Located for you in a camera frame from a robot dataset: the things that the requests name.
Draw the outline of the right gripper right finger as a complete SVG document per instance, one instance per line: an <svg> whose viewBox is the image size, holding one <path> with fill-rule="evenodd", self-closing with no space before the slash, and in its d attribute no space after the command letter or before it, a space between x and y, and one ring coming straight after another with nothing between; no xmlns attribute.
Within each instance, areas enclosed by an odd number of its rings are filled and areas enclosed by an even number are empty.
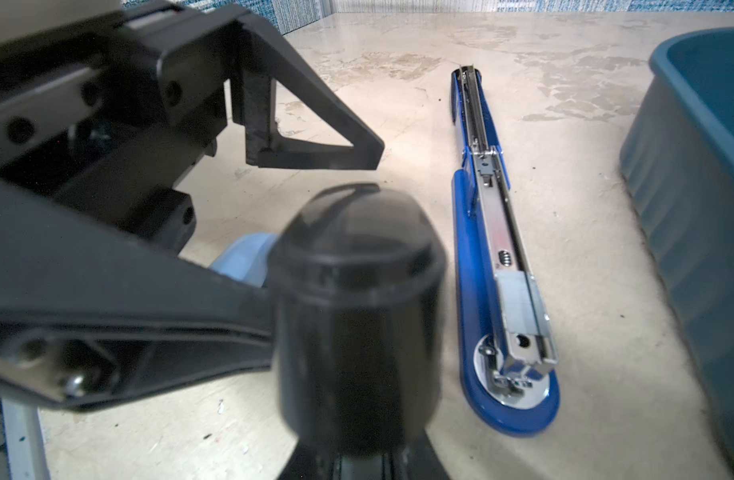
<svg viewBox="0 0 734 480"><path fill-rule="evenodd" d="M396 478L400 480L449 480L426 432L396 452Z"/></svg>

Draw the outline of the black stapler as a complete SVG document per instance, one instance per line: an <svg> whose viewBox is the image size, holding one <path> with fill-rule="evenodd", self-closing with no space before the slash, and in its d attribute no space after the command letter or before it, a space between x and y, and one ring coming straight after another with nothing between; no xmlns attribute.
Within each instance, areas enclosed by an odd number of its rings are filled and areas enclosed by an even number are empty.
<svg viewBox="0 0 734 480"><path fill-rule="evenodd" d="M267 261L281 415L337 457L336 479L397 479L396 452L426 432L440 392L445 249L410 195L326 189Z"/></svg>

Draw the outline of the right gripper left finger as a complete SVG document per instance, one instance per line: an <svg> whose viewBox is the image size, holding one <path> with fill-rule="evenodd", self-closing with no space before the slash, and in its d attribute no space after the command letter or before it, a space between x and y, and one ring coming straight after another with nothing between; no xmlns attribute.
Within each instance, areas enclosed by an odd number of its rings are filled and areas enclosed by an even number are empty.
<svg viewBox="0 0 734 480"><path fill-rule="evenodd" d="M337 478L337 457L331 452L297 442L278 480L332 480Z"/></svg>

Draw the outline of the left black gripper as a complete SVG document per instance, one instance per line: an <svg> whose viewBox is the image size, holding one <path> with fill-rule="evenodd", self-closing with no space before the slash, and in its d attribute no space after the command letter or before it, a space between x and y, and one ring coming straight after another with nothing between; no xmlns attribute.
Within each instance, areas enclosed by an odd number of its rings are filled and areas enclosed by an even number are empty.
<svg viewBox="0 0 734 480"><path fill-rule="evenodd" d="M181 251L178 184L227 126L246 14L149 1L0 44L0 181Z"/></svg>

